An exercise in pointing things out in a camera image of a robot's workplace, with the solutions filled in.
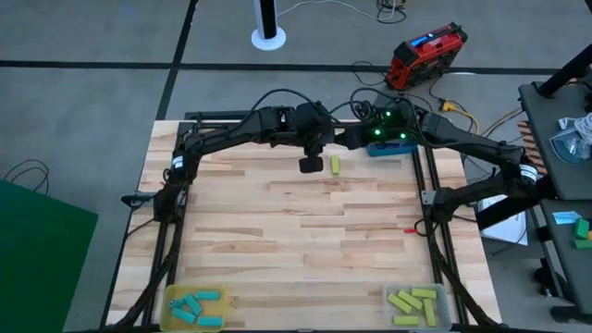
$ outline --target white pole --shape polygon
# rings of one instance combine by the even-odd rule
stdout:
[[[253,0],[253,6],[257,29],[251,42],[263,51],[277,50],[286,42],[286,32],[278,26],[276,0]]]

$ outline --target red item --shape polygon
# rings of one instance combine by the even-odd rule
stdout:
[[[390,89],[405,90],[435,78],[448,69],[467,35],[454,22],[408,42],[395,50],[385,82]]]

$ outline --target clear plastic tray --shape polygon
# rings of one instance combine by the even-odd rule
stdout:
[[[391,304],[387,297],[390,293],[397,295],[399,290],[405,290],[411,294],[412,288],[420,288],[427,290],[435,290],[437,298],[433,301],[434,313],[436,315],[436,325],[430,327],[426,322],[426,314],[424,310],[417,310],[415,308],[409,314],[404,313],[401,309]],[[448,308],[448,298],[446,296],[446,289],[441,284],[424,283],[424,284],[398,284],[392,283],[385,286],[382,290],[382,300],[384,303],[385,320],[388,325],[397,329],[405,329],[410,331],[449,331],[452,328],[452,321],[450,320],[450,310]],[[395,315],[417,315],[419,316],[419,326],[395,326],[393,323],[393,316]]]

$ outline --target green board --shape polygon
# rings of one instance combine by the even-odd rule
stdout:
[[[62,332],[97,218],[0,180],[3,332]]]

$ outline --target white paper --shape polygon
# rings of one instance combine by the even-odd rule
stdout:
[[[481,200],[477,207],[479,211],[482,211],[487,207],[491,206],[492,204],[499,202],[505,198],[505,195],[496,195],[494,197],[486,198]],[[528,245],[528,237],[526,233],[524,233],[525,228],[526,213],[522,212],[504,221],[501,221],[494,226],[481,230],[481,235],[500,241],[508,241],[512,243],[517,242],[521,245],[526,246]]]

